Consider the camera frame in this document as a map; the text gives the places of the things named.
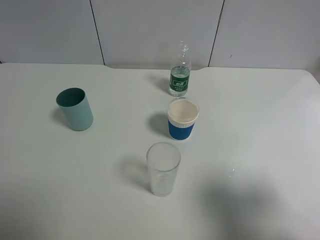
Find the clear bottle green label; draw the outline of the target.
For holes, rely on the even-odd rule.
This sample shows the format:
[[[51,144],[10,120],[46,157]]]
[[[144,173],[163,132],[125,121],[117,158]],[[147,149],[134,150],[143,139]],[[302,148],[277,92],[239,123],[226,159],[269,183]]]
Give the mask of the clear bottle green label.
[[[171,96],[180,98],[187,93],[191,68],[189,44],[180,41],[170,69],[168,92]]]

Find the white cup blue sleeve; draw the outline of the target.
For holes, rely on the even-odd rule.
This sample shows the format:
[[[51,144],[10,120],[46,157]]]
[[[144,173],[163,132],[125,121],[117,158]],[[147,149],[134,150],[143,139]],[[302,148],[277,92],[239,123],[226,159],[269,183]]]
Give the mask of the white cup blue sleeve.
[[[179,97],[167,107],[168,131],[177,141],[188,139],[199,116],[199,107],[189,98]]]

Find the teal plastic cup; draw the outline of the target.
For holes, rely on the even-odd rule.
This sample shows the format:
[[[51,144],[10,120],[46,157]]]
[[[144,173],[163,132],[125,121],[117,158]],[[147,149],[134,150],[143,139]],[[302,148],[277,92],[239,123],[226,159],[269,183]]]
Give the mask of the teal plastic cup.
[[[72,87],[63,90],[57,95],[56,103],[74,131],[85,131],[93,124],[94,116],[83,89]]]

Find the clear drinking glass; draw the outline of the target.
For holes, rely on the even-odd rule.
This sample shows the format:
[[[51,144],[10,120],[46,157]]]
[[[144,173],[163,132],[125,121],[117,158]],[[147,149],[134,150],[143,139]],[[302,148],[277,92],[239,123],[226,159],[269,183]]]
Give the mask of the clear drinking glass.
[[[169,142],[155,143],[146,153],[146,162],[151,192],[158,197],[169,195],[181,162],[178,148]]]

